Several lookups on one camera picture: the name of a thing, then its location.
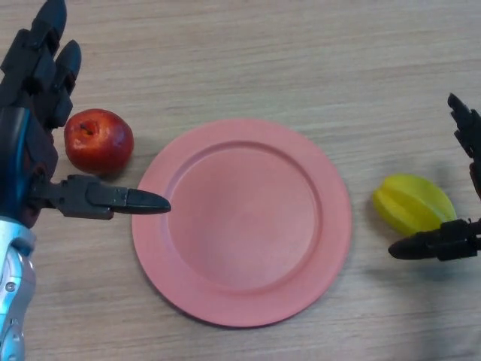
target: toy fruit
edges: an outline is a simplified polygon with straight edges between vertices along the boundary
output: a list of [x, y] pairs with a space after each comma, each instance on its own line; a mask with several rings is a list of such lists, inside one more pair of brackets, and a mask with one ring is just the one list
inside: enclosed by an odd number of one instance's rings
[[448, 196], [429, 180], [412, 174], [386, 177], [374, 191], [373, 203], [379, 215], [404, 236], [456, 219]]
[[96, 175], [120, 172], [134, 149], [130, 126], [103, 109], [89, 109], [72, 116], [65, 125], [64, 140], [72, 164]]

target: red apple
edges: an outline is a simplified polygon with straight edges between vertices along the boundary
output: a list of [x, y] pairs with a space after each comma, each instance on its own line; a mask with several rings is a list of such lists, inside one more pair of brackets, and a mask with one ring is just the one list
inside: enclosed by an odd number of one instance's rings
[[99, 176], [122, 171], [134, 150], [130, 126], [104, 109], [89, 109], [71, 117], [65, 125], [64, 140], [71, 163]]

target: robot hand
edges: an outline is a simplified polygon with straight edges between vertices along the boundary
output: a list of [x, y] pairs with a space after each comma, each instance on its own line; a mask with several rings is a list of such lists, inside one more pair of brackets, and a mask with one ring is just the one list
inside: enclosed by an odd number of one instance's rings
[[35, 291], [30, 256], [43, 208], [66, 217], [109, 220], [115, 212], [160, 214], [169, 202], [141, 190], [109, 187], [88, 175], [50, 182], [58, 161], [52, 131], [65, 125], [80, 71], [80, 46], [54, 59], [67, 20], [65, 0], [47, 0], [30, 30], [18, 31], [0, 69], [0, 360], [25, 357], [23, 320]]
[[[477, 111], [470, 110], [461, 100], [451, 94], [448, 98], [452, 118], [458, 130], [455, 137], [473, 159], [470, 176], [474, 189], [481, 198], [481, 117]], [[466, 222], [454, 220], [441, 224], [439, 229], [418, 232], [394, 243], [389, 252], [398, 259], [438, 258], [440, 261], [477, 256], [481, 250], [481, 220]]]

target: apple stem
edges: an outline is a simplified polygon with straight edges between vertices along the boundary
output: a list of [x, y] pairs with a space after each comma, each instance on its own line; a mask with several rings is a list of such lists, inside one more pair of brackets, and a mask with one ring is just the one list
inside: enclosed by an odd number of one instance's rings
[[88, 135], [93, 135], [93, 132], [88, 129], [84, 124], [80, 124], [81, 129], [85, 130]]

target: wooden table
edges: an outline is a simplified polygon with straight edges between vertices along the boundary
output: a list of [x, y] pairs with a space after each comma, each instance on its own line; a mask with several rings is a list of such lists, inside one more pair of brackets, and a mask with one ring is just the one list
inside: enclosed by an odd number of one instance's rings
[[[0, 49], [42, 0], [2, 0]], [[258, 117], [316, 142], [349, 187], [354, 234], [335, 285], [276, 326], [231, 331], [174, 311], [145, 281], [130, 217], [44, 211], [31, 360], [428, 361], [481, 356], [481, 262], [399, 262], [370, 206], [393, 172], [429, 177], [460, 217], [481, 216], [446, 104], [481, 109], [479, 0], [70, 0], [62, 43], [83, 67], [74, 113], [107, 108], [135, 133], [114, 181], [136, 187], [153, 157], [211, 120]], [[55, 132], [56, 179], [75, 173]]]

